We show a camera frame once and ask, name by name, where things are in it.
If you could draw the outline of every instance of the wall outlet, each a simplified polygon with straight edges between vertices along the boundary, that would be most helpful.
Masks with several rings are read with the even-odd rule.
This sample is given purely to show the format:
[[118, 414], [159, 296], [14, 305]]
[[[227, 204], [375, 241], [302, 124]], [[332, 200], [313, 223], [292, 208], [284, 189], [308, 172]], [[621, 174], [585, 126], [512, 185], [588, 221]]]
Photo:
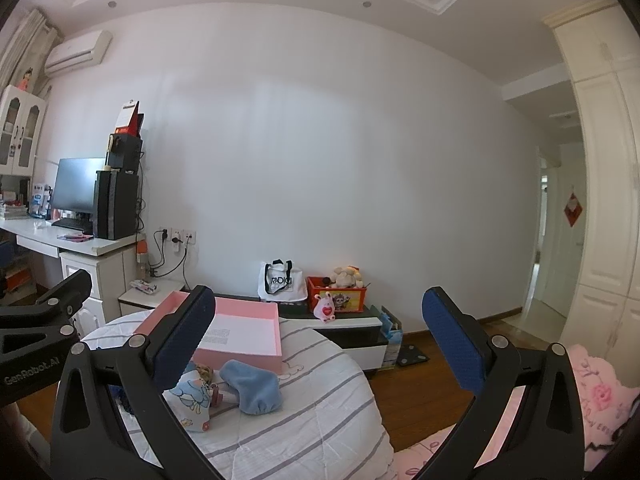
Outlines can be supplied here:
[[171, 228], [171, 234], [169, 234], [169, 241], [173, 244], [174, 253], [179, 253], [182, 249], [182, 244], [180, 242], [174, 242], [174, 238], [184, 241], [184, 234], [180, 229]]
[[196, 243], [196, 231], [184, 230], [184, 242], [189, 245], [195, 245]]
[[158, 228], [158, 231], [160, 231], [159, 233], [156, 233], [156, 240], [159, 240], [159, 244], [162, 244], [162, 231], [166, 229], [166, 240], [169, 240], [171, 238], [171, 228], [170, 227], [164, 227], [164, 226], [160, 226]]

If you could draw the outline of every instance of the computer monitor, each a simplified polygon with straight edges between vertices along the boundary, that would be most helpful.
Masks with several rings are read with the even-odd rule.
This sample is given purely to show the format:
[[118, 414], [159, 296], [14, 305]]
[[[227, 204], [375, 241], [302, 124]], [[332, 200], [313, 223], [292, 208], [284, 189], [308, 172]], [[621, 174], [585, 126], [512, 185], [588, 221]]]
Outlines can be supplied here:
[[104, 158], [61, 158], [51, 207], [78, 213], [94, 212], [95, 172], [103, 167]]

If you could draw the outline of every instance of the doorway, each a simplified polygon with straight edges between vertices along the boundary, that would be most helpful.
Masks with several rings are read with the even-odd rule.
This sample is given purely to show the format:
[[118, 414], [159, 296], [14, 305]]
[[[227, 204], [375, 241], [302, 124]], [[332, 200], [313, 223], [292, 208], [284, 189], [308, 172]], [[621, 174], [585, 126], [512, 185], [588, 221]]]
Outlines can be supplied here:
[[522, 313], [505, 320], [549, 343], [560, 339], [571, 308], [586, 225], [583, 144], [562, 144], [560, 152], [560, 166], [541, 163], [536, 263]]

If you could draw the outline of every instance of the baseboard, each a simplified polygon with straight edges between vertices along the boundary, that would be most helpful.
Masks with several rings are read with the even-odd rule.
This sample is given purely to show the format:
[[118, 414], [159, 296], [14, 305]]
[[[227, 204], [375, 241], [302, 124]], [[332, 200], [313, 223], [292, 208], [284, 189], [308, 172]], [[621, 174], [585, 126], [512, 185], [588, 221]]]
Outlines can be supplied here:
[[507, 312], [501, 312], [500, 314], [494, 314], [493, 316], [482, 317], [478, 319], [478, 323], [491, 323], [492, 321], [498, 321], [506, 317], [516, 316], [522, 312], [522, 307], [514, 308], [513, 310], [507, 310]]
[[[492, 321], [498, 321], [501, 319], [505, 319], [506, 317], [516, 316], [522, 312], [522, 307], [514, 308], [512, 310], [507, 310], [506, 312], [501, 312], [500, 314], [494, 314], [493, 316], [481, 317], [478, 319], [478, 323], [485, 324], [491, 323]], [[418, 330], [417, 332], [405, 332], [403, 336], [419, 336], [423, 334], [428, 334], [430, 330]]]

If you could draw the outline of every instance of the keyboard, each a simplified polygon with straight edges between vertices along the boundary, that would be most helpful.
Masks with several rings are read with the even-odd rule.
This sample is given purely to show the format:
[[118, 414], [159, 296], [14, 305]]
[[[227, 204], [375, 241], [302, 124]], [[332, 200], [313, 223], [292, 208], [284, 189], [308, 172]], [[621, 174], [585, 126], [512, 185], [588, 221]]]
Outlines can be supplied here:
[[90, 220], [82, 220], [79, 218], [61, 218], [57, 222], [53, 222], [56, 227], [66, 227], [82, 232], [94, 232], [94, 224]]

